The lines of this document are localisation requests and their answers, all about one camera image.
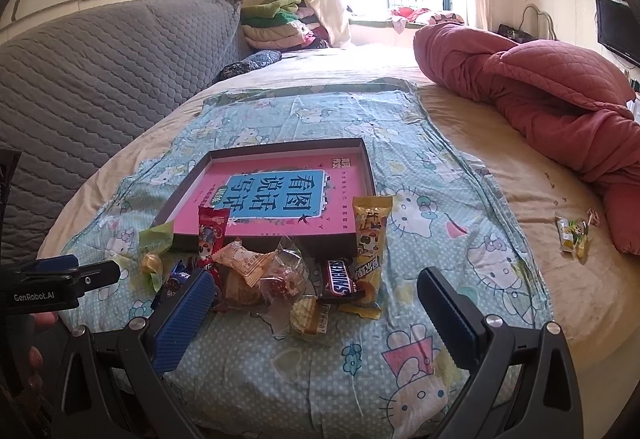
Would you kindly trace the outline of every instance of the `light blue polka dot fabric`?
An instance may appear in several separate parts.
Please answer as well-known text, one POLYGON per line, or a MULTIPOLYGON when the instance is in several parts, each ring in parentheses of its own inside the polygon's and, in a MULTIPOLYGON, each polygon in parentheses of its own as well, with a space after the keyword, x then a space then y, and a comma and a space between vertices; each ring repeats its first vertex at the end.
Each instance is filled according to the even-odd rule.
POLYGON ((552 307, 491 171, 452 147, 405 82, 233 90, 207 100, 172 148, 125 178, 66 246, 81 263, 116 260, 122 274, 65 319, 107 331, 150 314, 154 293, 136 259, 138 234, 207 151, 352 137, 366 143, 378 193, 394 197, 380 320, 334 309, 326 336, 306 342, 274 339, 249 312, 210 315, 164 380, 197 423, 247 438, 400 439, 432 431, 466 374, 418 302, 420 270, 439 267, 482 313, 513 326, 540 328, 552 307))

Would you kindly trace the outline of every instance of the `human hand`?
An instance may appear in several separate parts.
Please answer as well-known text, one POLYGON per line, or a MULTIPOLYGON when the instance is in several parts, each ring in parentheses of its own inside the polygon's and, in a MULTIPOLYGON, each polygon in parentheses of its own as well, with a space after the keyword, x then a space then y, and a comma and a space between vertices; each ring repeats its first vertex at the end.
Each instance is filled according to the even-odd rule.
MULTIPOLYGON (((32 315, 35 320, 35 329, 36 332, 44 331, 53 327, 53 325, 58 320, 57 313, 36 313, 32 315)), ((27 380, 28 386, 34 392, 42 391, 42 378, 40 377, 40 369, 42 369, 42 355, 40 351, 36 349, 36 347, 31 347, 29 350, 29 365, 31 369, 33 369, 33 374, 27 380)))

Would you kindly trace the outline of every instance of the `headboard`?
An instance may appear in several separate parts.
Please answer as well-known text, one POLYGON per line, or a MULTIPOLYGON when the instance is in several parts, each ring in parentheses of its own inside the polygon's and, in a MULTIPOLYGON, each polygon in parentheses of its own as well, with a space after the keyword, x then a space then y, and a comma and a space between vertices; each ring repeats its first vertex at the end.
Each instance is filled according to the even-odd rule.
POLYGON ((0 45, 0 146, 23 152, 3 260, 34 258, 66 202, 111 156, 250 54, 240 0, 133 0, 0 45))

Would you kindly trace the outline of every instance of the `pink quilt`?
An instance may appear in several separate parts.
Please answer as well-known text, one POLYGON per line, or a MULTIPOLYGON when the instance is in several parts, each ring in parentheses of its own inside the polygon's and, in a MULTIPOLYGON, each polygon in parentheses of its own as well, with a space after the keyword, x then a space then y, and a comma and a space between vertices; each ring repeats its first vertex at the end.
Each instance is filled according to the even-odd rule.
POLYGON ((616 248, 640 255, 640 124, 615 65, 563 42, 517 45, 456 24, 422 28, 414 51, 428 78, 493 104, 532 148, 592 184, 616 248))

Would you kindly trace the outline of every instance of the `beige bed sheet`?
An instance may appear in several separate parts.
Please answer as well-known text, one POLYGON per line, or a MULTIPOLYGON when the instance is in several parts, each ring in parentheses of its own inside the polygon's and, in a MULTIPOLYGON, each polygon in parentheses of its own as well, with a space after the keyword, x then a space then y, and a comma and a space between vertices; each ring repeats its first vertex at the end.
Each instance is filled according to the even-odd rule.
POLYGON ((431 83, 418 69, 413 53, 402 48, 370 45, 292 54, 194 96, 118 152, 82 186, 52 227, 40 256, 59 254, 110 199, 123 177, 141 161, 169 148, 208 96, 230 88, 362 82, 385 76, 418 84, 436 126, 459 150, 481 158, 495 175, 550 289, 556 320, 568 337, 578 373, 610 356, 639 324, 640 258, 622 255, 613 247, 602 204, 586 184, 531 149, 491 106, 474 104, 431 83), (589 208, 601 214, 602 224, 591 230, 589 257, 581 265, 559 251, 554 215, 580 218, 589 208))

